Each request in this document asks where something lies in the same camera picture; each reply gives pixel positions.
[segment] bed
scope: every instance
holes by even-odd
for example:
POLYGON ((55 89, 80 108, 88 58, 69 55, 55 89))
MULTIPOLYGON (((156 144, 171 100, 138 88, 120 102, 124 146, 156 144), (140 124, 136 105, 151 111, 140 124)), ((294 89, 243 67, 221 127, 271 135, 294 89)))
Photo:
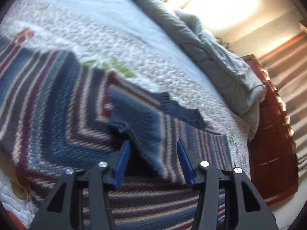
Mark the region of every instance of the bed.
MULTIPOLYGON (((16 0, 0 34, 42 52, 71 50, 86 66, 114 70, 150 92, 168 92, 181 106, 199 108, 208 125, 228 136, 232 166, 250 177, 249 124, 229 109, 204 72, 132 0, 16 0)), ((2 170, 0 199, 28 228, 35 207, 28 196, 16 196, 14 176, 2 170)))

